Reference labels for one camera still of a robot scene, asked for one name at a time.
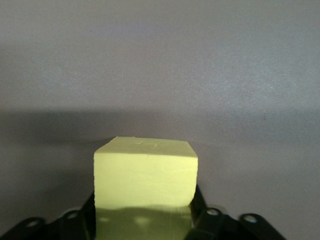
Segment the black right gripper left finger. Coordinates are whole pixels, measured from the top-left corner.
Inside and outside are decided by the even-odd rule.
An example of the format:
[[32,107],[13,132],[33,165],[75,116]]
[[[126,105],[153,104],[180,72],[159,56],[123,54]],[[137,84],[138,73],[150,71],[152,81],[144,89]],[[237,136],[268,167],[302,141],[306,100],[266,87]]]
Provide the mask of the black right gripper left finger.
[[26,218],[9,230],[11,240],[95,240],[96,209],[94,194],[84,205],[69,210],[52,222],[42,217]]

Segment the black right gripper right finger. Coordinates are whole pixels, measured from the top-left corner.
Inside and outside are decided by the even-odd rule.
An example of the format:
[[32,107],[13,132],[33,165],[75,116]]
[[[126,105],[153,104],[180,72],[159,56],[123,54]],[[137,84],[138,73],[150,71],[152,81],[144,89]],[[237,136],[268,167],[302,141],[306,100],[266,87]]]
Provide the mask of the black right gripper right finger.
[[284,240],[285,237],[265,218],[244,213],[234,219],[215,207],[208,207],[199,186],[190,203],[193,227],[190,240]]

